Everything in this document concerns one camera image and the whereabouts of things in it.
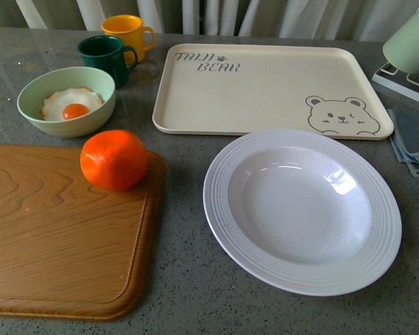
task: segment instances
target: egg white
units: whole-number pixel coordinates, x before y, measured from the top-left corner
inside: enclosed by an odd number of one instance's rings
[[[98,94],[87,87],[78,89],[66,89],[65,91],[56,91],[44,100],[45,105],[40,110],[40,114],[46,121],[65,121],[62,116],[64,108],[72,103],[80,103],[93,112],[103,104]]]

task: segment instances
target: yellow mug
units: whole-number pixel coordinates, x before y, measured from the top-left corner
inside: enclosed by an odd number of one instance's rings
[[[142,20],[134,15],[116,15],[105,19],[101,28],[106,35],[117,36],[123,40],[124,45],[133,47],[137,53],[138,61],[146,57],[146,51],[152,49],[155,44],[155,33],[151,27],[144,27]],[[150,44],[145,45],[144,32],[148,31],[152,35]],[[135,57],[132,52],[125,52],[124,59],[126,64],[132,64]]]

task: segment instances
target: white curtain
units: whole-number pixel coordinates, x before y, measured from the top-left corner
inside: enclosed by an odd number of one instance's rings
[[[157,33],[386,41],[419,0],[0,0],[0,27],[100,31],[134,14]]]

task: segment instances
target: speckled stone surface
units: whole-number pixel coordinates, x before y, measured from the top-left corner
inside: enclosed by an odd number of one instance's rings
[[[39,75],[82,66],[76,45],[97,34],[0,28],[0,143],[83,145],[89,136],[62,139],[34,128],[20,116],[16,100]],[[367,288],[338,297],[306,297],[268,285],[224,253],[205,218],[205,173],[235,137],[168,135],[152,123],[166,54],[180,43],[340,47],[355,55],[368,78],[385,63],[380,43],[158,35],[129,83],[118,89],[115,113],[101,129],[134,131],[167,165],[143,298],[127,316],[108,323],[0,318],[0,335],[419,334],[419,179],[397,162],[389,140],[341,142],[381,173],[399,204],[402,245],[391,268]],[[419,109],[418,103],[372,84],[386,108]]]

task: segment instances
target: bear face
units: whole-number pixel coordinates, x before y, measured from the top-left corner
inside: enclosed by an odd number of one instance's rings
[[[340,101],[310,96],[306,104],[311,108],[309,125],[322,134],[375,135],[380,130],[380,123],[369,115],[365,102],[359,98]]]

